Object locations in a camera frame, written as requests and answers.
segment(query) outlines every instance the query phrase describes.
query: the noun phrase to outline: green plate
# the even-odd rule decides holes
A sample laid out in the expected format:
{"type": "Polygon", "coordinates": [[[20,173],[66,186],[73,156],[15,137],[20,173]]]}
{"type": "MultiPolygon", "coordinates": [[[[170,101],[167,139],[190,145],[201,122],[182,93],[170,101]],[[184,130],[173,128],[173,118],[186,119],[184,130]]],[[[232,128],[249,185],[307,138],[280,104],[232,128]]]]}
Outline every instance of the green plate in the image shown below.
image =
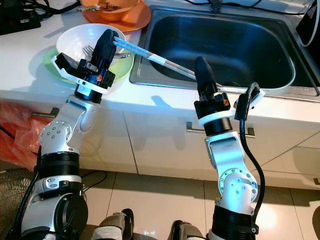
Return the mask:
{"type": "MultiPolygon", "coordinates": [[[[59,53],[57,52],[56,48],[51,48],[44,56],[42,63],[45,65],[45,67],[49,70],[50,73],[55,75],[59,80],[62,80],[64,82],[67,82],[69,84],[76,84],[73,81],[70,81],[68,79],[63,78],[60,76],[56,68],[51,62],[51,59],[54,56],[57,56],[59,53]]],[[[127,74],[130,73],[132,67],[134,65],[134,55],[131,53],[130,56],[126,58],[118,59],[112,66],[110,67],[110,71],[115,74],[115,78],[113,82],[119,81],[123,77],[125,77],[127,74]]]]}

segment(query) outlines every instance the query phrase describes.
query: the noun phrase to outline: chopsticks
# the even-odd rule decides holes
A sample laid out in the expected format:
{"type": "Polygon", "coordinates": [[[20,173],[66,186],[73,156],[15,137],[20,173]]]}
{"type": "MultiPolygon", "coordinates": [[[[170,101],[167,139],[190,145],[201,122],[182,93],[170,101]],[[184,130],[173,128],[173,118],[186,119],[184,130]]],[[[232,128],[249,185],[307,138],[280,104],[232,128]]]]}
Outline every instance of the chopsticks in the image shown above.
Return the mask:
{"type": "MultiPolygon", "coordinates": [[[[164,57],[161,57],[159,55],[156,55],[148,50],[145,50],[141,47],[138,47],[130,42],[124,41],[120,39],[119,37],[114,37],[113,44],[116,46],[119,46],[121,48],[124,48],[126,50],[129,50],[130,52],[133,52],[135,54],[138,54],[148,60],[151,60],[157,64],[160,64],[162,66],[165,66],[177,73],[180,73],[184,76],[187,76],[193,80],[196,80],[195,72],[191,71],[183,66],[180,66],[172,61],[169,61],[168,59],[165,59],[164,57]]],[[[218,89],[222,87],[219,83],[216,83],[216,86],[218,89]]]]}

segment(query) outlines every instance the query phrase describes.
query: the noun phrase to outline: red plastic bag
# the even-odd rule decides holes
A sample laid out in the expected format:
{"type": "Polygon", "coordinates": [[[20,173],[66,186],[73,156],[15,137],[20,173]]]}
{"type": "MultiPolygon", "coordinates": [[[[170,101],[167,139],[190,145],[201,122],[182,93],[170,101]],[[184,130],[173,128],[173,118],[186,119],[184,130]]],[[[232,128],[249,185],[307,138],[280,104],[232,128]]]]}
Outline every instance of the red plastic bag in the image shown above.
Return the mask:
{"type": "Polygon", "coordinates": [[[31,112],[15,103],[0,103],[0,159],[33,171],[39,133],[50,120],[31,116],[31,112]]]}

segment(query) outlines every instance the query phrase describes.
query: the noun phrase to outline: orange bowl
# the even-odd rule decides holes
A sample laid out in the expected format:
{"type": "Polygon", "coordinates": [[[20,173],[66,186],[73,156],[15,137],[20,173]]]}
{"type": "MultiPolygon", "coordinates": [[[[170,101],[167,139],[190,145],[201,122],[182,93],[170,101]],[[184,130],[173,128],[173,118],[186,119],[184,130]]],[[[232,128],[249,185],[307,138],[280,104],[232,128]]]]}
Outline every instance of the orange bowl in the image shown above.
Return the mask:
{"type": "Polygon", "coordinates": [[[119,6],[120,9],[114,11],[96,11],[95,13],[102,19],[110,22],[121,21],[127,13],[138,3],[140,0],[80,0],[84,7],[89,7],[95,4],[103,4],[108,2],[111,5],[119,6]]]}

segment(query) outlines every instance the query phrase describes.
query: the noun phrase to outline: white bowl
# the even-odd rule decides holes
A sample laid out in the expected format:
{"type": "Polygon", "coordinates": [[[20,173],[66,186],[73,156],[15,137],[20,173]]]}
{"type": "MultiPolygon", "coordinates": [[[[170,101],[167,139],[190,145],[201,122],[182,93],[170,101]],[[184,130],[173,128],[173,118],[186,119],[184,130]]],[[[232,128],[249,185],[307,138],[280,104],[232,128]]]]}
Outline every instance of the white bowl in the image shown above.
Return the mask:
{"type": "MultiPolygon", "coordinates": [[[[56,50],[59,54],[64,53],[79,62],[81,59],[86,58],[82,49],[88,45],[94,48],[98,39],[107,29],[117,32],[120,39],[126,40],[125,35],[113,26],[100,23],[89,23],[75,26],[65,31],[56,42],[56,50]]],[[[123,50],[122,47],[116,47],[117,53],[120,53],[123,50]]]]}

